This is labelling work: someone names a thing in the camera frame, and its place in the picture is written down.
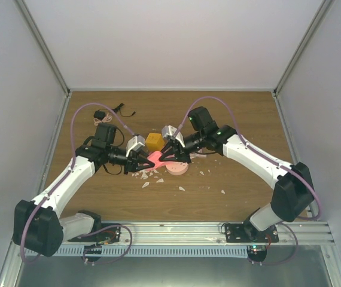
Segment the round pink power strip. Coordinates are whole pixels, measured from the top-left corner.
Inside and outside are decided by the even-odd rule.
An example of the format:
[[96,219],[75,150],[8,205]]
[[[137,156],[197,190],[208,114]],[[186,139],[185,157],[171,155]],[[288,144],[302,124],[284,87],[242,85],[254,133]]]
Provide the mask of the round pink power strip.
[[[207,155],[195,152],[195,153],[192,153],[192,155],[190,156],[191,159],[198,158],[198,157],[206,158]],[[183,175],[184,173],[187,172],[188,167],[189,167],[188,163],[181,163],[181,162],[171,162],[165,165],[165,168],[168,171],[168,173],[174,176]]]

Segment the pink triangular power socket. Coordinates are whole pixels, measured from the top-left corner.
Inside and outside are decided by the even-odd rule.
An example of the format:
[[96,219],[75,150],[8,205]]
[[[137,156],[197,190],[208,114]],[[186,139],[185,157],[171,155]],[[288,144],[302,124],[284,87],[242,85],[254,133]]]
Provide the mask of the pink triangular power socket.
[[147,157],[149,161],[154,163],[154,167],[149,167],[146,171],[152,171],[171,163],[170,161],[160,161],[159,158],[161,155],[163,154],[160,151],[154,151]]

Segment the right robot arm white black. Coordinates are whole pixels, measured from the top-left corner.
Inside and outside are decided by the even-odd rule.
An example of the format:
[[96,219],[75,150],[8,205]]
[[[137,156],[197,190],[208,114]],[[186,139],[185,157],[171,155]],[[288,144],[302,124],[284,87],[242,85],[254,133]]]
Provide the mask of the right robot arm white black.
[[303,163],[290,164],[247,141],[235,128],[218,126],[205,107],[192,109],[187,117],[195,133],[183,137],[173,126],[164,126],[167,140],[161,150],[161,162],[190,163],[190,155],[201,148],[234,160],[259,176],[273,190],[270,203],[257,209],[243,222],[244,235],[250,242],[264,237],[266,230],[281,222],[293,222],[316,199],[309,168]]

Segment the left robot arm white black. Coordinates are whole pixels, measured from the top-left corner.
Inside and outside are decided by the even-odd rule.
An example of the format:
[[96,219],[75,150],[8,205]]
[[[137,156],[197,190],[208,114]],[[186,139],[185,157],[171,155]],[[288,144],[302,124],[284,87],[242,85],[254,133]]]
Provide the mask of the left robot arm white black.
[[61,244],[76,237],[94,242],[102,236],[101,217],[81,210],[62,218],[61,214],[80,187],[106,164],[118,165],[125,174],[135,173],[154,163],[141,151],[145,139],[134,135],[126,148],[114,145],[118,127],[97,126],[95,135],[88,137],[75,150],[63,172],[31,201],[21,200],[14,210],[13,242],[23,252],[29,249],[39,255],[54,255]]

